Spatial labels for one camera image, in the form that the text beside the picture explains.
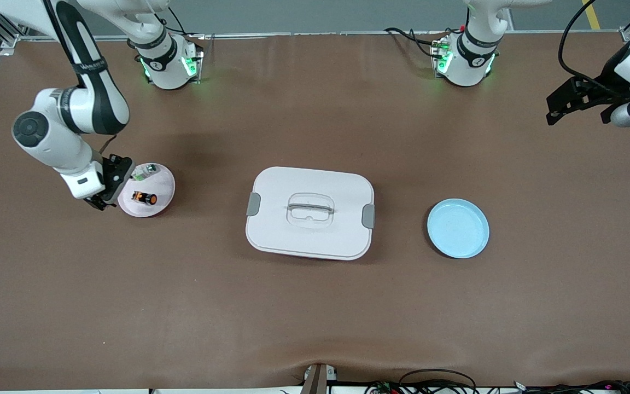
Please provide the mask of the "small green electronic component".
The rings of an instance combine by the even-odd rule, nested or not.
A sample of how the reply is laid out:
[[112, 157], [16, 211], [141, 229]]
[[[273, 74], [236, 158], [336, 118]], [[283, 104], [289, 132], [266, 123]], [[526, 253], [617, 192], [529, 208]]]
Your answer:
[[159, 172], [157, 164], [143, 164], [135, 167], [132, 171], [131, 178], [133, 181], [142, 182]]

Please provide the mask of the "pink round plate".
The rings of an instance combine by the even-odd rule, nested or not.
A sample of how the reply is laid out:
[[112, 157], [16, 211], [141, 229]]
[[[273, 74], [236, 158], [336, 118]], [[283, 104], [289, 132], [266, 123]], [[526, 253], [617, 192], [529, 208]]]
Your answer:
[[[159, 172], [142, 182], [133, 181], [130, 177], [117, 201], [123, 212], [133, 217], [148, 218], [159, 215], [170, 206], [176, 191], [176, 180], [170, 169], [161, 164], [157, 165]], [[133, 202], [132, 193], [135, 190], [157, 195], [157, 204], [148, 206]]]

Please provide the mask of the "light blue round plate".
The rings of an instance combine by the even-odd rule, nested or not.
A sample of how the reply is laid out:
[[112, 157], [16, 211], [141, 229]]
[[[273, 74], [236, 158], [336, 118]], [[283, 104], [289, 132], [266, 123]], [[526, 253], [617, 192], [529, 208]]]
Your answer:
[[482, 253], [491, 234], [485, 213], [463, 199], [438, 202], [428, 213], [425, 226], [434, 247], [453, 259], [473, 258]]

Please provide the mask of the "white lidded container box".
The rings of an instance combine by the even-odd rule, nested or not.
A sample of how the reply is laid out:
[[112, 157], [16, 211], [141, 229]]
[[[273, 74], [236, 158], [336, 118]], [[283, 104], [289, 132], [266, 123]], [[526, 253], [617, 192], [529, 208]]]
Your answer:
[[353, 261], [370, 249], [375, 210], [361, 175], [269, 167], [253, 182], [245, 233], [263, 252]]

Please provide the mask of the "brown table mat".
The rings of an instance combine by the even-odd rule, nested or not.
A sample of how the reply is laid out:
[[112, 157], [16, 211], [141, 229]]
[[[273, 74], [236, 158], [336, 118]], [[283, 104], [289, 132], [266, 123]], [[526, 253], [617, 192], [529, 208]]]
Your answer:
[[[359, 381], [630, 380], [630, 128], [599, 108], [547, 125], [558, 40], [506, 36], [474, 88], [390, 35], [215, 40], [201, 83], [176, 91], [102, 42], [131, 112], [108, 152], [177, 180], [145, 219], [75, 200], [17, 146], [35, 95], [73, 84], [57, 43], [19, 43], [0, 58], [0, 391], [290, 386], [317, 362]], [[254, 249], [248, 197], [273, 166], [367, 178], [370, 249]], [[485, 213], [482, 253], [430, 242], [446, 199]]]

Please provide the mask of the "grey metal bracket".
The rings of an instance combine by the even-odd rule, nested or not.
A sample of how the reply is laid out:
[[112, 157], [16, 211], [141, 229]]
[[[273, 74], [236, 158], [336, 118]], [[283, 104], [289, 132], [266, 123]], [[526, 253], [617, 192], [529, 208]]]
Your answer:
[[300, 394], [333, 394], [332, 383], [337, 382], [337, 369], [333, 365], [310, 365], [304, 374], [305, 381]]

